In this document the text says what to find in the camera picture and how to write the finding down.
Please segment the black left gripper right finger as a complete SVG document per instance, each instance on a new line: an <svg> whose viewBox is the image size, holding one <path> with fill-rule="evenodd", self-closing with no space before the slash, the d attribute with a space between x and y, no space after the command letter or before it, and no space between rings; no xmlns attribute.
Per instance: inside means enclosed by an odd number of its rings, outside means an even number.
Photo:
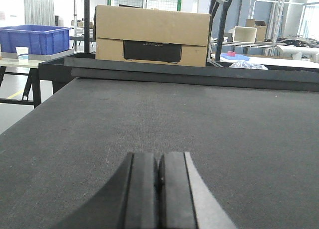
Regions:
<svg viewBox="0 0 319 229"><path fill-rule="evenodd" d="M159 163L162 229L235 229L197 171L189 152L165 153Z"/></svg>

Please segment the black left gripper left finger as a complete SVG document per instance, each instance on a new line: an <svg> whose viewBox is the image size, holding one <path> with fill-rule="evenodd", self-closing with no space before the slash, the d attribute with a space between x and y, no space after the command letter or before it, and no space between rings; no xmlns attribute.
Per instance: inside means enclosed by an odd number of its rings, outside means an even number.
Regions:
<svg viewBox="0 0 319 229"><path fill-rule="evenodd" d="M56 227L158 228L157 169L152 153L128 153L108 182Z"/></svg>

